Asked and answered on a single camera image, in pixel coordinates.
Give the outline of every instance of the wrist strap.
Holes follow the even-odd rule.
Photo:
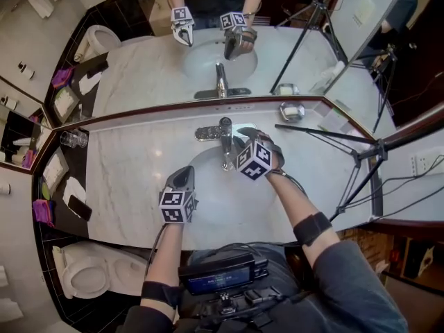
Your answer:
[[[142,286],[141,296],[142,298],[166,303],[168,306],[176,309],[181,293],[180,287],[171,287],[156,281],[145,281]]]
[[[293,233],[298,243],[303,246],[311,246],[322,233],[332,227],[332,224],[322,212],[310,214],[305,220],[299,222],[293,228]]]

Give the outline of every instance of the sink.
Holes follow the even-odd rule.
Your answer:
[[[223,56],[225,40],[212,40],[194,46],[185,56],[182,70],[198,89],[216,87],[216,63],[225,67],[230,87],[242,84],[256,70],[257,54],[255,50],[242,54],[235,60],[226,60]]]
[[[199,200],[193,213],[193,226],[217,225],[230,227],[240,223],[265,221],[272,216],[271,205],[276,193],[267,179],[248,179],[234,169],[224,171],[222,147],[210,148],[198,154],[190,165],[195,170],[196,198]]]

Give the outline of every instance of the marble countertop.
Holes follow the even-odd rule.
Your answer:
[[[218,141],[198,142],[198,127],[216,125],[222,116],[233,123],[254,123],[282,147],[284,169],[296,178],[313,203],[331,216],[345,189],[354,162],[352,157],[305,133],[278,130],[278,105],[270,110],[202,112],[200,116],[151,121],[134,126],[91,132],[87,152],[87,204],[93,210],[88,222],[89,237],[99,241],[151,248],[162,226],[157,207],[159,191],[166,178],[188,165],[199,153],[219,146]],[[298,124],[317,128],[322,116],[307,110]],[[360,181],[368,168],[363,164]],[[367,185],[360,196],[369,195]],[[347,210],[333,221],[336,230],[368,220],[370,203]],[[236,221],[224,221],[226,214],[215,207],[211,213],[193,215],[185,226],[184,250],[218,248],[242,241],[294,241],[292,228],[277,196],[257,217],[237,214]]]
[[[247,87],[263,96],[270,89],[302,33],[301,28],[256,26],[257,68],[246,80],[230,87]],[[177,43],[172,35],[151,38],[115,49],[108,54],[109,68],[103,73],[94,104],[94,117],[157,105],[193,101],[194,94],[216,88],[216,71],[210,81],[195,81],[184,72],[185,58],[209,41],[224,40],[217,28],[195,31],[192,48]],[[220,44],[220,59],[223,44]],[[309,31],[281,83],[295,83],[307,93],[321,72],[336,64],[328,41],[319,31]]]

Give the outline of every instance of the toiletry bottle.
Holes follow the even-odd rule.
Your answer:
[[[23,62],[20,62],[18,67],[19,67],[20,73],[25,75],[25,77],[27,77],[28,79],[31,79],[34,76],[35,72],[30,67],[28,67],[26,64],[24,64]]]

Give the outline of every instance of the toilet seat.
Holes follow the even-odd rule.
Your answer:
[[[62,274],[66,290],[78,298],[95,298],[110,288],[106,261],[100,257],[84,257],[68,265]]]
[[[98,56],[121,46],[117,35],[105,26],[93,25],[89,27],[86,36],[89,45]]]

